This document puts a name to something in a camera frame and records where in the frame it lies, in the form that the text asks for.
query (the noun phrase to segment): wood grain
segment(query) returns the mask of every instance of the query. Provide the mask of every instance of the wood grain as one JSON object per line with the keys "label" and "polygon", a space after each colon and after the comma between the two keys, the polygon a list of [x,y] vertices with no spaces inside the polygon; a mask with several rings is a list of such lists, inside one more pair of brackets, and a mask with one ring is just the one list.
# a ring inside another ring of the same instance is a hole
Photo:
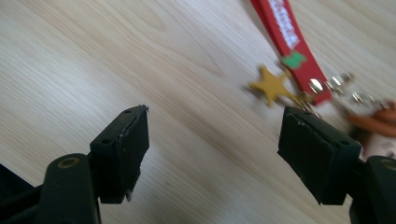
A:
{"label": "wood grain", "polygon": [[[291,1],[327,77],[394,98],[396,4]],[[277,56],[248,0],[0,2],[0,162],[33,185],[123,109],[145,104],[150,149],[133,201],[104,223],[348,223],[276,154],[283,105],[244,88]],[[349,124],[332,104],[317,111]]]}

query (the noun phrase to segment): screw hole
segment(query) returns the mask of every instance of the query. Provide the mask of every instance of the screw hole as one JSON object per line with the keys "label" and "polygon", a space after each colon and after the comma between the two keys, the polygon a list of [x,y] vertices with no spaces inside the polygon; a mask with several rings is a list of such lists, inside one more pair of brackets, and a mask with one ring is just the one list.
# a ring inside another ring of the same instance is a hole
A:
{"label": "screw hole", "polygon": [[78,162],[79,162],[79,158],[75,158],[75,157],[66,158],[58,163],[58,167],[61,169],[67,169],[76,165]]}
{"label": "screw hole", "polygon": [[349,145],[349,143],[347,142],[347,141],[341,141],[340,142],[342,145],[344,145],[344,146],[348,146]]}
{"label": "screw hole", "polygon": [[111,143],[111,140],[110,140],[110,139],[104,139],[104,140],[102,141],[102,144],[105,144],[105,145],[110,144],[110,143]]}

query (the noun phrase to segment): red lanyard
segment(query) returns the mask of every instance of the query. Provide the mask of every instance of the red lanyard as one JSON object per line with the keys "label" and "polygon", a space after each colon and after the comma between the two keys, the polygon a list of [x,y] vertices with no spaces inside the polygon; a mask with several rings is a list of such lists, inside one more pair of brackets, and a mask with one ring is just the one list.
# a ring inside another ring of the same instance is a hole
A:
{"label": "red lanyard", "polygon": [[[291,12],[288,0],[250,0],[276,45],[285,64],[296,80],[300,91],[314,94],[311,79],[325,83],[327,78],[320,70]],[[330,100],[329,90],[315,94],[314,104]]]}

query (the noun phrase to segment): wooden table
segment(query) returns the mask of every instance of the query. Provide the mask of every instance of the wooden table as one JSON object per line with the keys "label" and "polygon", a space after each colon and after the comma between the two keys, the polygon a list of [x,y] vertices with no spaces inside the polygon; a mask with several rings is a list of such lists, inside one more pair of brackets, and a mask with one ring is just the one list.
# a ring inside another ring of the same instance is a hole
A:
{"label": "wooden table", "polygon": [[[396,2],[291,1],[327,77],[396,95]],[[123,109],[149,106],[133,201],[104,223],[348,223],[277,154],[284,105],[246,91],[278,57],[248,0],[0,3],[0,162],[37,186]],[[317,111],[348,132],[343,113]]]}

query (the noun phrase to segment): gold star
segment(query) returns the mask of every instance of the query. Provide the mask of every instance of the gold star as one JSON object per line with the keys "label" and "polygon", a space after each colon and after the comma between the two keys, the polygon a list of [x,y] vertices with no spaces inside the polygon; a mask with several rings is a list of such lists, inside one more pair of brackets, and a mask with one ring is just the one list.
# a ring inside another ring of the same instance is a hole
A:
{"label": "gold star", "polygon": [[261,80],[259,82],[250,82],[249,87],[253,90],[262,91],[267,98],[268,106],[272,106],[273,102],[281,95],[287,96],[294,103],[298,102],[298,99],[286,90],[283,85],[285,79],[291,77],[289,71],[286,71],[280,77],[276,77],[263,66],[261,67],[261,75]]}

